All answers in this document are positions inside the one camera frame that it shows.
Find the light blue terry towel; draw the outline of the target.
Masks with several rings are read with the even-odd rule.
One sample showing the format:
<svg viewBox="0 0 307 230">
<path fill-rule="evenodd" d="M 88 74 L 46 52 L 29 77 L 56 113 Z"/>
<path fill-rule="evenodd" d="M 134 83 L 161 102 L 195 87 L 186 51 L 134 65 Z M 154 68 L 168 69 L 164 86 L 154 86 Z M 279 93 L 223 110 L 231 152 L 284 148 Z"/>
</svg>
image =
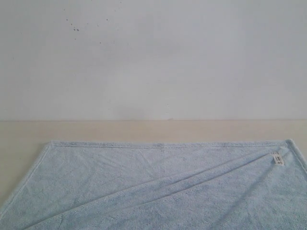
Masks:
<svg viewBox="0 0 307 230">
<path fill-rule="evenodd" d="M 291 140 L 52 141 L 0 210 L 3 230 L 304 230 Z"/>
</svg>

